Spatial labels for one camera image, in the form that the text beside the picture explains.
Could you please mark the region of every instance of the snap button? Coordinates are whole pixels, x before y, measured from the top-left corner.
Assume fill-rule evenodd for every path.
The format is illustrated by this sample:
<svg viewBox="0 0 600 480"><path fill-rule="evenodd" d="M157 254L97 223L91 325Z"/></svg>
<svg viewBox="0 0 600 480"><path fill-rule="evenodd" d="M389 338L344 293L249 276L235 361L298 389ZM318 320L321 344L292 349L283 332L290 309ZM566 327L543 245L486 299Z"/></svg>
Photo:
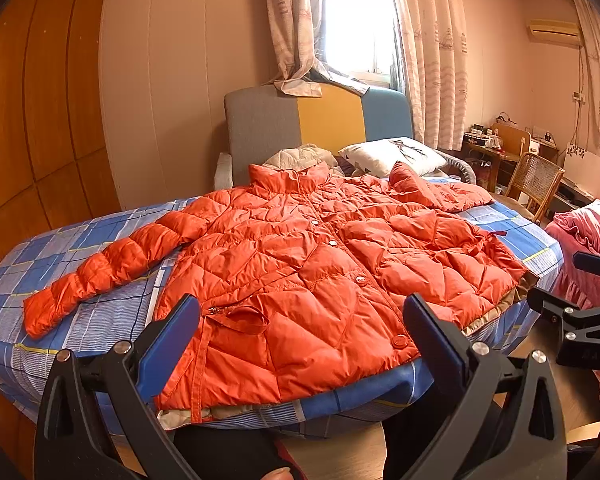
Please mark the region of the snap button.
<svg viewBox="0 0 600 480"><path fill-rule="evenodd" d="M398 350L406 348L408 342L409 339L404 334L394 335L394 337L391 339L391 344Z"/></svg>

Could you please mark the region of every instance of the pink bedding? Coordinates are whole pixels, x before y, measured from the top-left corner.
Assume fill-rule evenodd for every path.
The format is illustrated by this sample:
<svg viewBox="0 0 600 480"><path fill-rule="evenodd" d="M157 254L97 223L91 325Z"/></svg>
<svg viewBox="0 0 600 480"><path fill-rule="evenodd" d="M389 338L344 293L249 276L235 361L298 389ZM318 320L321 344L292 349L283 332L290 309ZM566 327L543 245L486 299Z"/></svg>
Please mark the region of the pink bedding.
<svg viewBox="0 0 600 480"><path fill-rule="evenodd" d="M545 230L558 241L564 254L564 265L552 292L580 308L600 306L600 277L573 266L577 251L600 255L600 201L557 214Z"/></svg>

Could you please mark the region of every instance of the blue plaid bedsheet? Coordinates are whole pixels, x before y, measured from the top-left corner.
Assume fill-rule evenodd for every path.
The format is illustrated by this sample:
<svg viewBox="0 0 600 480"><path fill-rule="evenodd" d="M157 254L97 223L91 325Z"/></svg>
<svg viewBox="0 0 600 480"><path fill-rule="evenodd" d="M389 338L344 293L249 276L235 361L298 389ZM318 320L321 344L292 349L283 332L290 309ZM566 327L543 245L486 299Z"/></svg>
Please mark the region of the blue plaid bedsheet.
<svg viewBox="0 0 600 480"><path fill-rule="evenodd" d="M60 349L71 348L78 356L88 356L109 350L120 339L138 337L151 321L178 250L135 281L83 301L38 340L30 338L23 329L24 299L72 272L88 256L113 241L168 211L184 209L192 200L176 200L57 229L21 243L0 263L0 390L29 418L37 418L45 380ZM540 277L539 286L551 288L562 266L562 253L558 243L541 228L498 203L472 208L460 216L488 231L506 231L504 243ZM522 301L471 339L511 352L526 337L537 317ZM285 433L327 438L388 418L415 402L431 383L427 367L417 359L332 392L263 406L210 425L280 428ZM109 429L120 434L106 395L100 394L100 404Z"/></svg>

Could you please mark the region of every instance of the headboard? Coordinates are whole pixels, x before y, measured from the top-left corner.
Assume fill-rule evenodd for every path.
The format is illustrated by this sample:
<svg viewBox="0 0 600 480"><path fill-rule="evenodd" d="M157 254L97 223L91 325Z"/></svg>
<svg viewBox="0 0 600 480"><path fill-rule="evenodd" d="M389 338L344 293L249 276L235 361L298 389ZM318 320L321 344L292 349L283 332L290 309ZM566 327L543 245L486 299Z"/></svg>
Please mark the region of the headboard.
<svg viewBox="0 0 600 480"><path fill-rule="evenodd" d="M404 94L371 87L362 97L322 84L322 97L292 97L273 85L245 88L224 98L234 184L249 183L249 164L280 150L313 143L337 155L366 140L412 137L411 107Z"/></svg>

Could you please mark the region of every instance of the window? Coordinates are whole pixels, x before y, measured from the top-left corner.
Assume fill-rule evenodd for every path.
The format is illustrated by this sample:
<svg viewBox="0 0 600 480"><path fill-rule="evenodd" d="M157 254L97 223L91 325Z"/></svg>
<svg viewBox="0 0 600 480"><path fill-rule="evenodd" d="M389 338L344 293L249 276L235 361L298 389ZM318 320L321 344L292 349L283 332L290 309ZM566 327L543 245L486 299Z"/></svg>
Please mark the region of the window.
<svg viewBox="0 0 600 480"><path fill-rule="evenodd" d="M388 87L396 57L394 0L325 0L325 7L327 63Z"/></svg>

